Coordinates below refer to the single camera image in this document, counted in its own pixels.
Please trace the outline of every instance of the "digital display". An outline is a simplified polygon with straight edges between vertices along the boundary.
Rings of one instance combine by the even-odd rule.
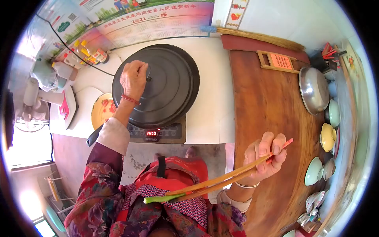
[[[148,137],[155,137],[157,135],[156,131],[147,131],[146,136]]]

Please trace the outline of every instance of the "light green bowl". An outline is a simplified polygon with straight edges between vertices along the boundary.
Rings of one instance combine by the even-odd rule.
[[[288,232],[287,234],[283,235],[283,237],[295,237],[295,230]]]
[[[337,127],[340,124],[340,108],[335,100],[329,102],[329,120],[330,125]]]
[[[313,158],[305,174],[305,185],[310,186],[317,183],[323,177],[323,172],[324,168],[320,159],[318,157]]]

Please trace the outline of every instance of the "yellow bowl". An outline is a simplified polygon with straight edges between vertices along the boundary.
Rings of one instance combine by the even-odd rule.
[[[321,129],[321,145],[326,152],[329,152],[333,146],[335,141],[337,140],[337,132],[335,129],[327,123],[324,123]]]
[[[97,98],[91,112],[91,122],[96,130],[105,123],[116,112],[116,106],[113,102],[112,94],[105,93]]]

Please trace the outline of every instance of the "wooden chopsticks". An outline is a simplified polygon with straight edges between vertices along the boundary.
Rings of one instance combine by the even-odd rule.
[[[285,148],[286,146],[288,146],[292,142],[293,142],[293,139],[292,138],[289,139],[288,141],[286,141],[284,143],[283,148]],[[228,184],[232,184],[232,183],[234,183],[234,182],[236,182],[236,181],[238,181],[238,180],[240,180],[246,176],[249,176],[256,169],[257,165],[259,165],[263,161],[269,159],[273,155],[274,154],[272,152],[270,152],[269,155],[261,157],[258,160],[254,161],[248,165],[245,165],[245,166],[240,167],[236,170],[233,170],[232,172],[224,174],[218,178],[207,180],[207,181],[201,182],[199,184],[195,184],[195,185],[192,185],[192,186],[189,186],[186,188],[182,188],[182,189],[179,189],[176,191],[167,192],[165,195],[166,196],[176,195],[173,197],[172,200],[169,201],[170,203],[172,203],[172,202],[179,202],[179,201],[183,201],[183,200],[187,200],[187,199],[191,199],[191,198],[195,198],[195,197],[207,194],[209,192],[212,192],[212,191],[215,191],[219,188],[222,188]],[[183,195],[183,194],[190,192],[190,191],[196,191],[196,192],[190,193],[188,195],[184,195],[181,197],[177,197],[177,195],[180,195],[180,194]]]

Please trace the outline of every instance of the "floor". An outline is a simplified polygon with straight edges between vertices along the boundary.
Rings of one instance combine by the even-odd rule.
[[[198,155],[208,166],[209,179],[216,178],[225,173],[225,144],[144,144],[129,143],[128,151],[124,159],[121,184],[127,185],[134,181],[136,176],[153,161],[154,153],[160,153],[166,157],[184,157],[188,147],[196,146]],[[55,163],[62,179],[64,189],[68,196],[76,198],[80,183],[83,180],[84,168],[92,147],[86,145],[86,139],[53,134],[53,150]],[[216,202],[219,190],[209,193],[212,203]]]

